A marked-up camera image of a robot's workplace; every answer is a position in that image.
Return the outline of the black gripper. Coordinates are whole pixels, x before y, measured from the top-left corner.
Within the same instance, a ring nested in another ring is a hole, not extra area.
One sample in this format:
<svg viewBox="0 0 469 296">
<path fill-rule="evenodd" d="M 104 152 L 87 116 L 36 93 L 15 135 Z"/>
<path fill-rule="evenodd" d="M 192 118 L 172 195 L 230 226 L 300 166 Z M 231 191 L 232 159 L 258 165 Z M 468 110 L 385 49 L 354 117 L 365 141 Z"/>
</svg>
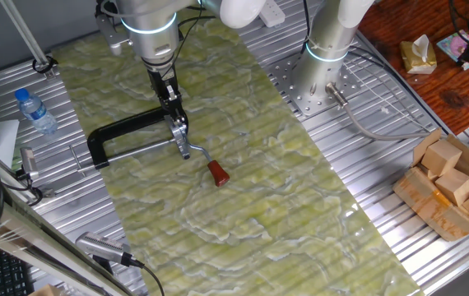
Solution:
<svg viewBox="0 0 469 296">
<path fill-rule="evenodd" d="M 151 87 L 155 91 L 161 108 L 165 111 L 165 120 L 179 123 L 188 128 L 188 117 L 182 106 L 182 95 L 179 92 L 174 65 L 167 69 L 154 71 L 147 69 L 151 81 Z"/>
</svg>

